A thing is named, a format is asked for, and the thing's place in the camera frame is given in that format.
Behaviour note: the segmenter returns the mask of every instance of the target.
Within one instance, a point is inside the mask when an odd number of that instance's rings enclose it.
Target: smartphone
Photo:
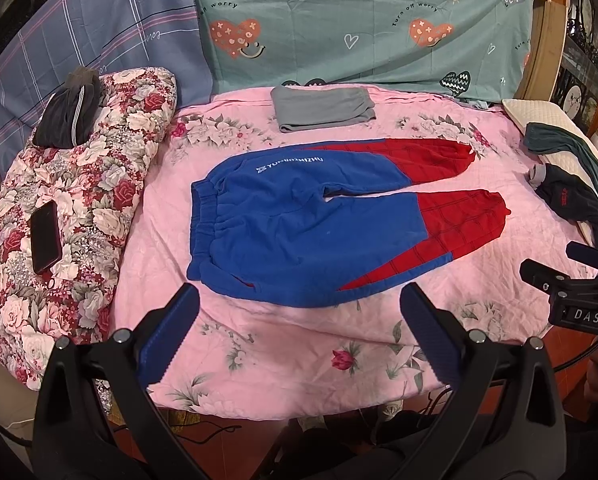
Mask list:
[[[30,215],[30,245],[35,274],[43,273],[63,256],[54,200],[43,204]]]

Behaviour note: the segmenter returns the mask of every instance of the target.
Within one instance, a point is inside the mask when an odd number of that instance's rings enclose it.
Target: pink bedsheet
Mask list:
[[[188,108],[171,124],[146,178],[127,241],[112,311],[133,328],[166,304],[186,279],[190,185],[245,150],[322,140],[437,137],[471,143],[479,156],[462,175],[408,190],[498,191],[512,211],[502,236],[415,281],[438,307],[492,339],[547,329],[548,301],[518,277],[533,258],[572,277],[592,270],[566,258],[575,226],[559,219],[525,181],[534,164],[502,111],[461,107],[430,94],[369,87],[377,119],[345,128],[281,134],[270,89],[230,92]],[[164,379],[151,386],[162,406],[227,418],[276,419],[339,413],[414,396],[438,386],[399,313],[401,286],[323,309],[289,308],[220,296],[194,283],[201,313]]]

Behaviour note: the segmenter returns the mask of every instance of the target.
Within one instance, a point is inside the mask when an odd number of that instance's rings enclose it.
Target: teal fabric backdrop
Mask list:
[[[196,0],[214,93],[363,82],[500,102],[530,51],[533,0]]]

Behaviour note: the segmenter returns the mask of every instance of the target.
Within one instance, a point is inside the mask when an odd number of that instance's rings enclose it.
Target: metal screw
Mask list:
[[[66,336],[61,336],[60,338],[55,341],[54,346],[56,346],[59,350],[63,350],[68,347],[70,344],[70,340]]]
[[[543,341],[540,337],[531,337],[528,342],[535,350],[541,350],[543,348]]]
[[[127,328],[120,328],[112,334],[112,339],[117,343],[125,343],[128,341],[128,339],[130,339],[131,335],[132,332],[130,332]]]
[[[487,336],[485,332],[479,330],[478,328],[474,330],[470,330],[468,332],[468,336],[472,339],[475,343],[485,343]]]

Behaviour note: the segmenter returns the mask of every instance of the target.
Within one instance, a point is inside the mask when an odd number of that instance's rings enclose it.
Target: floral blanket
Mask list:
[[[481,328],[495,340],[544,333],[548,301],[521,282],[521,262],[533,258],[573,278],[593,272],[565,255],[570,240],[581,240],[576,226],[559,219],[526,183],[524,173],[536,160],[523,152],[517,127],[501,108],[474,110],[431,94],[368,90],[377,119],[344,128],[280,133],[269,88],[222,94],[180,113],[146,178],[111,324],[134,327],[185,281],[190,185],[226,158],[324,140],[443,137],[472,146],[477,160],[460,176],[408,190],[487,189],[501,193],[512,214],[500,238],[415,281],[466,328]],[[194,284],[201,313],[164,379],[151,386],[157,404],[274,419],[340,413],[438,385],[401,319],[400,286],[334,307],[301,309],[236,300]]]
[[[119,261],[143,181],[176,107],[163,68],[102,77],[106,92],[88,142],[39,148],[32,133],[0,189],[0,363],[39,389],[54,340],[101,341]],[[29,218],[57,204],[63,257],[32,271]]]

